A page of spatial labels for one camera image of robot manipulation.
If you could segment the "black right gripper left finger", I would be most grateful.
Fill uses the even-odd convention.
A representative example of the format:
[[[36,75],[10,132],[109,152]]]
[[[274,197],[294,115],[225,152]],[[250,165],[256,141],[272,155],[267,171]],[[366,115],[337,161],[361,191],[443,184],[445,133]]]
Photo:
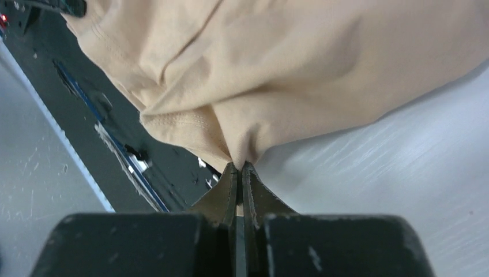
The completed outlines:
[[[235,276],[238,171],[186,212],[77,213],[50,232],[32,276]]]

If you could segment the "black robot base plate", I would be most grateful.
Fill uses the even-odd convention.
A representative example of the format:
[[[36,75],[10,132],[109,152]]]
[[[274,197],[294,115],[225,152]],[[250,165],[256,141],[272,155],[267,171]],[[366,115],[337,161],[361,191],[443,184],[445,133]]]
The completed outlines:
[[[217,183],[212,166],[147,134],[59,13],[2,1],[1,36],[116,211],[183,211]]]

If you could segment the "beige t shirt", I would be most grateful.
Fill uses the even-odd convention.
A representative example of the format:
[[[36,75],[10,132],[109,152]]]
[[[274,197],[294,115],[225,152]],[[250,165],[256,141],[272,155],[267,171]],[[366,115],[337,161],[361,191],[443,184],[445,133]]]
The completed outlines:
[[[488,59],[487,1],[88,1],[65,20],[153,138],[219,171]]]

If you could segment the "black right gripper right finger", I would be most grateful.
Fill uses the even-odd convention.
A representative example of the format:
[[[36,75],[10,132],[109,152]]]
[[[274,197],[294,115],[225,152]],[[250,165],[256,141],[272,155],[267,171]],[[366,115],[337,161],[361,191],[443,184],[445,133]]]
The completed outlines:
[[[241,171],[248,276],[434,276],[423,245],[402,217],[298,214]]]

